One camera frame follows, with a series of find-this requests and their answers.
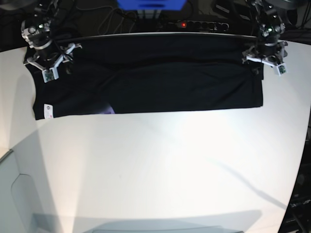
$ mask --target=black t-shirt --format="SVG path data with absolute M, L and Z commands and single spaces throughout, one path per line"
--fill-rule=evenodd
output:
M 245 39 L 193 35 L 129 35 L 81 41 L 59 79 L 36 87 L 34 112 L 53 117 L 87 114 L 199 111 L 260 107 L 263 66 L 242 64 Z

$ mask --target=white tag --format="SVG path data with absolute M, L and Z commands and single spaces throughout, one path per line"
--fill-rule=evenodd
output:
M 53 106 L 49 104 L 44 104 L 44 118 L 51 119 L 53 116 Z

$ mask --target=white table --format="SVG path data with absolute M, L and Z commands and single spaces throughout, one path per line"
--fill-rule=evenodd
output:
M 277 233 L 311 106 L 311 47 L 289 43 L 287 52 L 289 74 L 264 69 L 261 108 L 37 122 L 25 49 L 3 52 L 0 147 L 13 148 L 20 173 L 33 178 L 37 214 L 53 221 L 53 232 Z

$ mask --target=blue box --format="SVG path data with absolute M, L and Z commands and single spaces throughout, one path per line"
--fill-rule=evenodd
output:
M 119 7 L 131 10 L 175 10 L 180 11 L 186 0 L 118 0 Z

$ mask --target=black cloth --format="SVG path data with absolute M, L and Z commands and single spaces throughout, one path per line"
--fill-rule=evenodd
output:
M 62 64 L 58 80 L 44 83 L 41 71 L 27 65 L 35 118 L 44 118 L 44 104 L 54 117 L 260 107 L 263 67 L 242 64 L 246 42 L 191 34 L 81 41 L 72 73 Z

